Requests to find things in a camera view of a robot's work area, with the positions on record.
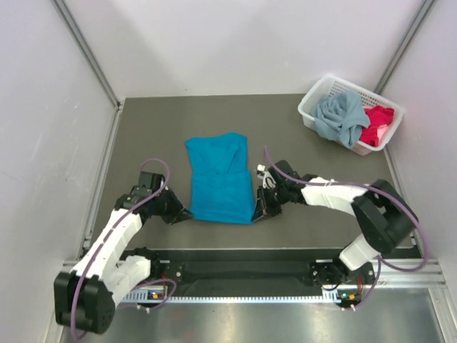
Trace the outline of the bright blue t shirt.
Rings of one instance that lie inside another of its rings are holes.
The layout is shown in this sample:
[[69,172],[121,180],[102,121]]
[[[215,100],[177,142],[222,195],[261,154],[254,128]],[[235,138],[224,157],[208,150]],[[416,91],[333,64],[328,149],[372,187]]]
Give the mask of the bright blue t shirt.
[[227,133],[186,141],[194,219],[225,224],[250,224],[255,201],[248,170],[247,137]]

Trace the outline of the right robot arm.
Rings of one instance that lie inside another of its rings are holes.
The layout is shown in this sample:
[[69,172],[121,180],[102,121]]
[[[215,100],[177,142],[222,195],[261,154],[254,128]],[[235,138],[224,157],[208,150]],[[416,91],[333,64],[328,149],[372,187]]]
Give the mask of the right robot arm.
[[257,189],[251,220],[275,217],[288,203],[325,207],[354,217],[361,233],[330,262],[310,265],[315,283],[339,286],[361,274],[371,259],[390,254],[415,229],[417,218],[392,185],[379,179],[371,185],[346,184],[313,174],[300,177],[281,160],[258,165],[262,184]]

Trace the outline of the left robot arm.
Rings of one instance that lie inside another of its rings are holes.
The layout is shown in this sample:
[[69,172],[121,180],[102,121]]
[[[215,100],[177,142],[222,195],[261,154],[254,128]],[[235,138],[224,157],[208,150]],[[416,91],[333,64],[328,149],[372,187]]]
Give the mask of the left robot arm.
[[116,200],[108,223],[82,259],[54,280],[57,324],[77,331],[103,334],[116,308],[142,281],[157,282],[162,267],[149,254],[121,256],[151,217],[166,224],[190,220],[193,214],[168,188],[162,174],[143,171],[137,185]]

